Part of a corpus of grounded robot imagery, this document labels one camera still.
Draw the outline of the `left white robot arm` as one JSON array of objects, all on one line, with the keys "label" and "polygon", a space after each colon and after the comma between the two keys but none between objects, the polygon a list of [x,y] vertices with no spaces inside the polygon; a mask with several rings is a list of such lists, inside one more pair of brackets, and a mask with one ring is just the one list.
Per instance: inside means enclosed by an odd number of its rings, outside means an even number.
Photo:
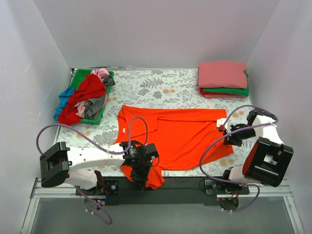
[{"label": "left white robot arm", "polygon": [[40,156],[41,186],[53,188],[63,183],[77,185],[98,195],[103,191],[100,166],[128,166],[130,180],[140,189],[145,188],[152,163],[159,157],[156,146],[138,141],[121,142],[100,148],[67,147],[58,142]]}]

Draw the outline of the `orange t shirt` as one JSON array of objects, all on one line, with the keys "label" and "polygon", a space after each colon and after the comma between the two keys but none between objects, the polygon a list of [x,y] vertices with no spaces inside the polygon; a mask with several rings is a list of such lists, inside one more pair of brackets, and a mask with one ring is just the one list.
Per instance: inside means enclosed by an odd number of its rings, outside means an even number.
[{"label": "orange t shirt", "polygon": [[189,170],[232,154],[231,145],[213,144],[223,134],[216,120],[224,109],[144,109],[122,106],[118,113],[117,143],[137,140],[154,143],[159,158],[148,174],[146,188],[164,184],[164,170]]}]

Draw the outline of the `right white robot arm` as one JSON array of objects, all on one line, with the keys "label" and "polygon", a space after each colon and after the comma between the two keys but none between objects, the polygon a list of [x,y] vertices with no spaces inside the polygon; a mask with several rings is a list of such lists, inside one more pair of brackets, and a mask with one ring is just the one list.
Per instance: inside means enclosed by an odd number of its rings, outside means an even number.
[{"label": "right white robot arm", "polygon": [[264,184],[278,187],[287,171],[293,148],[280,139],[276,130],[277,117],[272,113],[255,108],[247,116],[246,124],[229,125],[225,118],[218,119],[217,129],[224,135],[225,145],[242,146],[243,140],[256,137],[243,166],[230,167],[222,176],[220,187],[227,194],[243,184]]}]

